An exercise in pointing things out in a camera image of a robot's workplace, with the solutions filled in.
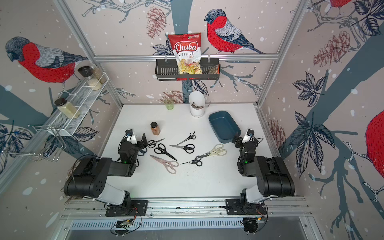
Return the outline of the pink kitchen scissors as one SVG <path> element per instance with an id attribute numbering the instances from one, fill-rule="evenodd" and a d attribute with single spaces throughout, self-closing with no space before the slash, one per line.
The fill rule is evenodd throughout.
<path id="1" fill-rule="evenodd" d="M 164 159 L 161 159 L 159 157 L 156 157 L 154 155 L 150 155 L 153 159 L 155 159 L 157 162 L 159 162 L 160 164 L 162 164 L 166 169 L 167 171 L 170 173 L 170 174 L 176 174 L 177 170 L 176 168 L 179 166 L 179 163 L 177 161 L 168 161 L 168 160 L 164 160 Z"/>

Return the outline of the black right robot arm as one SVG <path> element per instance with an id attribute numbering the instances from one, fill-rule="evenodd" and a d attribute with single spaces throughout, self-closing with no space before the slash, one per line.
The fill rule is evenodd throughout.
<path id="1" fill-rule="evenodd" d="M 256 155 L 261 139 L 255 137 L 255 131 L 248 129 L 244 137 L 236 134 L 232 140 L 240 150 L 237 161 L 238 172 L 243 177 L 256 179 L 256 185 L 243 189 L 240 203 L 261 204 L 272 198 L 291 197 L 295 194 L 294 181 L 280 157 L 267 158 Z"/>

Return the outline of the teal plastic storage box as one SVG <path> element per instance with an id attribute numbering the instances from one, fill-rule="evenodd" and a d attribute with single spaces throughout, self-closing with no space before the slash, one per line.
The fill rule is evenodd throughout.
<path id="1" fill-rule="evenodd" d="M 241 135 L 241 129 L 230 113 L 219 111 L 209 115 L 209 123 L 222 144 L 231 143 L 234 137 Z"/>

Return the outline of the large black scissors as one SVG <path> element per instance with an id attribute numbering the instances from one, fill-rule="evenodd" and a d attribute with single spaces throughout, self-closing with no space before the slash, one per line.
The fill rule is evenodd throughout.
<path id="1" fill-rule="evenodd" d="M 158 144 L 157 147 L 154 148 L 154 152 L 159 155 L 166 155 L 171 159 L 178 161 L 174 156 L 172 156 L 166 149 L 164 144 Z"/>

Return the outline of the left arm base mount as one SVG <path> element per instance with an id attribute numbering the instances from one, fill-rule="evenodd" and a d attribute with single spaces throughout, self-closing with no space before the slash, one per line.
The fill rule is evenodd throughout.
<path id="1" fill-rule="evenodd" d="M 147 212 L 148 200 L 130 200 L 128 205 L 108 205 L 106 210 L 106 217 L 144 217 Z"/>

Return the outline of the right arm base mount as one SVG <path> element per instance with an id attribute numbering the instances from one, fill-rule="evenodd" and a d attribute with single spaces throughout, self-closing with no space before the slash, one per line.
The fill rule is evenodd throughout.
<path id="1" fill-rule="evenodd" d="M 227 215 L 260 215 L 267 214 L 265 204 L 250 204 L 248 202 L 241 203 L 240 199 L 226 199 L 224 209 Z"/>

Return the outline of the small black scissors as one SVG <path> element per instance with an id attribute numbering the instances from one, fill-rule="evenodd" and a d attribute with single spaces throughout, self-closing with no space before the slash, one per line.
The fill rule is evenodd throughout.
<path id="1" fill-rule="evenodd" d="M 195 132 L 192 132 L 192 133 L 189 134 L 189 136 L 188 136 L 186 139 L 184 139 L 183 141 L 181 141 L 180 143 L 178 143 L 177 146 L 180 145 L 180 144 L 182 144 L 182 143 L 184 143 L 184 142 L 186 142 L 186 141 L 189 141 L 189 140 L 195 140 L 195 139 L 196 139 Z"/>

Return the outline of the dark blue handled scissors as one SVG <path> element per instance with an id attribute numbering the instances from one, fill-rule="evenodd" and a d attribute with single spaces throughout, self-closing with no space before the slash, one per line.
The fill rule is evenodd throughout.
<path id="1" fill-rule="evenodd" d="M 156 146 L 157 143 L 163 141 L 164 139 L 160 139 L 160 140 L 150 140 L 148 141 L 148 145 L 146 147 L 144 147 L 143 149 L 140 149 L 139 152 L 138 152 L 138 156 L 139 157 L 143 157 L 145 155 L 145 153 L 148 152 L 148 149 L 152 149 Z"/>

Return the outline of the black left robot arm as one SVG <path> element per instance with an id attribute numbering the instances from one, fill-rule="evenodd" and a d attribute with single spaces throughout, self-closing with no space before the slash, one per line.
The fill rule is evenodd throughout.
<path id="1" fill-rule="evenodd" d="M 101 158 L 84 155 L 74 164 L 69 179 L 64 185 L 66 196 L 91 198 L 99 202 L 130 209 L 131 196 L 128 191 L 120 190 L 107 183 L 108 177 L 131 177 L 140 165 L 138 157 L 148 150 L 146 135 L 137 140 L 132 129 L 125 132 L 118 146 L 119 158 Z"/>

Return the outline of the beige kitchen scissors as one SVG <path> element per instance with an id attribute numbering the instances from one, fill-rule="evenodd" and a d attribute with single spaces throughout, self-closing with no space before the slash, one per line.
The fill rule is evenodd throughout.
<path id="1" fill-rule="evenodd" d="M 201 155 L 202 158 L 211 157 L 211 156 L 224 156 L 227 154 L 227 150 L 224 149 L 223 144 L 217 144 L 214 148 L 207 153 Z"/>

